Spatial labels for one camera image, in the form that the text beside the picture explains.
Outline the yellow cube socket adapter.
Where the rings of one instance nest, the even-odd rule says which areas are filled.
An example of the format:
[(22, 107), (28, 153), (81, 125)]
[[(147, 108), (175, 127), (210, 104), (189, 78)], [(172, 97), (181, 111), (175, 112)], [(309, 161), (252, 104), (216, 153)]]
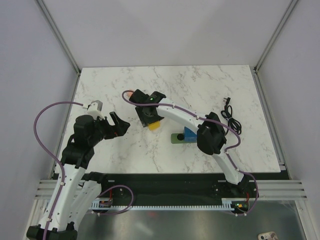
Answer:
[(161, 126), (160, 121), (156, 121), (156, 122), (153, 122), (153, 123), (148, 124), (148, 129), (149, 129), (150, 131), (155, 131), (155, 130), (157, 130), (160, 126)]

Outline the pink plug adapter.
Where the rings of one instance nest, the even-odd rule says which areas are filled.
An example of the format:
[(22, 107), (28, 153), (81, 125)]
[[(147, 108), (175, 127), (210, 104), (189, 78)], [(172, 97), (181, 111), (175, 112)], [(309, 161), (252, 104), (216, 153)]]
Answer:
[(130, 98), (133, 93), (134, 93), (134, 92), (130, 90), (130, 91), (128, 91), (126, 94), (127, 94), (127, 96)]

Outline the green power strip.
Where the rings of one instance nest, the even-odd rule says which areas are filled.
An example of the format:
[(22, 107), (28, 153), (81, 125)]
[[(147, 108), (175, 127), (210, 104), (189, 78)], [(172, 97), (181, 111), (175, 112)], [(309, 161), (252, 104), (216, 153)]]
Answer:
[(196, 137), (187, 138), (185, 140), (185, 135), (183, 133), (172, 133), (170, 136), (170, 142), (172, 144), (195, 144), (197, 142)]

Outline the blue cube socket adapter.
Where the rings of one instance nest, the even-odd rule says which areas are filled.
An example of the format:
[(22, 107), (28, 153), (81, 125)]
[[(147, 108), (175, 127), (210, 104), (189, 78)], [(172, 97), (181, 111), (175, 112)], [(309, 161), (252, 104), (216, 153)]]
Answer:
[(183, 130), (183, 139), (187, 143), (196, 143), (197, 142), (197, 134), (194, 133), (192, 130), (190, 130), (187, 127), (184, 127)]

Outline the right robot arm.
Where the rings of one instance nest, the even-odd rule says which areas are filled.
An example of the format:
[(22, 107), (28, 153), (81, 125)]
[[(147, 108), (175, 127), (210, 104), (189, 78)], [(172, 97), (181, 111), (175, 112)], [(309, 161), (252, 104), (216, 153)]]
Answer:
[(229, 191), (235, 197), (246, 191), (250, 178), (233, 161), (230, 150), (241, 143), (240, 136), (226, 124), (221, 123), (214, 112), (203, 114), (176, 104), (163, 93), (153, 92), (148, 95), (137, 89), (129, 97), (128, 103), (135, 105), (135, 110), (144, 127), (168, 118), (183, 125), (196, 134), (198, 149), (213, 156), (221, 168)]

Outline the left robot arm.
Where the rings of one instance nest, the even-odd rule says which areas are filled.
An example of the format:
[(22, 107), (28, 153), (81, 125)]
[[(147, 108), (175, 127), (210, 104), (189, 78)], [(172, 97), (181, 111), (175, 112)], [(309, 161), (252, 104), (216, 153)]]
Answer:
[(104, 173), (93, 172), (85, 179), (79, 194), (76, 190), (89, 162), (94, 155), (94, 147), (102, 140), (122, 137), (127, 133), (130, 123), (120, 119), (115, 112), (110, 116), (114, 122), (109, 124), (99, 112), (81, 115), (73, 125), (74, 133), (62, 152), (61, 172), (48, 207), (35, 226), (30, 226), (26, 236), (30, 240), (75, 240), (79, 225), (92, 202), (110, 191), (104, 181)]

